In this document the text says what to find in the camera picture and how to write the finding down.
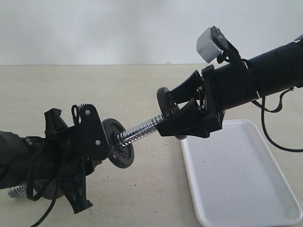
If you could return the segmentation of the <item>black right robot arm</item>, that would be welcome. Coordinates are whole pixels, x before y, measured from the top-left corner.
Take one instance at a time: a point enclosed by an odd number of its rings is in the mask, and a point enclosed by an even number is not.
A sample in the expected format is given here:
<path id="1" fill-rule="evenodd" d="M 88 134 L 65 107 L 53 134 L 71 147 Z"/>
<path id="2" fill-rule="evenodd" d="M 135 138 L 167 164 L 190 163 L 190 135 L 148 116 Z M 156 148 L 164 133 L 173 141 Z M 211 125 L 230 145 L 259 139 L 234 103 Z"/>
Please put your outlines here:
<path id="1" fill-rule="evenodd" d="M 208 138 L 223 126 L 225 111 L 303 85 L 303 43 L 290 42 L 244 62 L 195 70 L 183 83 L 157 91 L 164 119 L 161 136 Z"/>

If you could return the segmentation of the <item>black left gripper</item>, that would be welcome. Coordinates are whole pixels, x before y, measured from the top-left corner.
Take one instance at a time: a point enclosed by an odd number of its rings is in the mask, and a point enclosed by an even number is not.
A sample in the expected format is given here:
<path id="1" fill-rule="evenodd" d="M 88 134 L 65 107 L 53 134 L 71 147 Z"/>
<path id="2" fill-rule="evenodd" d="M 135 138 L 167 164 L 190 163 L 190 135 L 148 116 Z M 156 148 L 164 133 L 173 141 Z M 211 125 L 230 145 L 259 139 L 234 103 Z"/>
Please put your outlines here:
<path id="1" fill-rule="evenodd" d="M 94 162 L 83 155 L 76 146 L 73 126 L 61 118 L 61 109 L 52 108 L 44 113 L 45 137 L 39 144 L 30 164 L 27 190 L 32 191 L 37 182 L 63 181 L 63 193 L 72 208 L 90 208 L 86 196 L 86 175 L 94 171 Z"/>

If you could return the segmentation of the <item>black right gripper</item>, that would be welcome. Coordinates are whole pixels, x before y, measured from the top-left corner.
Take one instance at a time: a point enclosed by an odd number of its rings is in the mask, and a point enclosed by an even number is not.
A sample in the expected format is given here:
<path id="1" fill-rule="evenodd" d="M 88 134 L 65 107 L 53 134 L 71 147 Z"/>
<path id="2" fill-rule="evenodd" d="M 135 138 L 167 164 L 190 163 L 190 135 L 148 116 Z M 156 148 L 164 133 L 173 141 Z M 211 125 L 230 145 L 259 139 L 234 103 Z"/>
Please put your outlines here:
<path id="1" fill-rule="evenodd" d="M 162 137 L 195 136 L 209 138 L 222 129 L 224 111 L 217 107 L 214 97 L 214 66 L 197 70 L 180 85 L 167 92 L 168 104 L 188 102 L 177 113 L 161 121 L 156 129 Z M 200 100 L 201 111 L 196 100 Z"/>

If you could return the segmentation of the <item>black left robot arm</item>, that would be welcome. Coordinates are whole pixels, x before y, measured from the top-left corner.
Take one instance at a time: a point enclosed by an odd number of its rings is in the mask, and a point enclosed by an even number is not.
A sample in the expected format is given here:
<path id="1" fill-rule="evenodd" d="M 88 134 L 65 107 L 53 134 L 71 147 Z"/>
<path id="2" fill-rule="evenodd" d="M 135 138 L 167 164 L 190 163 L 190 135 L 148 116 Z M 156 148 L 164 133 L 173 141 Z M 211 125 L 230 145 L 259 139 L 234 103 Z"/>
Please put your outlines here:
<path id="1" fill-rule="evenodd" d="M 0 187 L 43 182 L 43 190 L 56 183 L 59 192 L 79 213 L 92 206 L 86 198 L 86 176 L 107 158 L 108 142 L 95 106 L 72 107 L 74 125 L 61 118 L 61 110 L 45 112 L 45 136 L 20 137 L 0 133 Z"/>

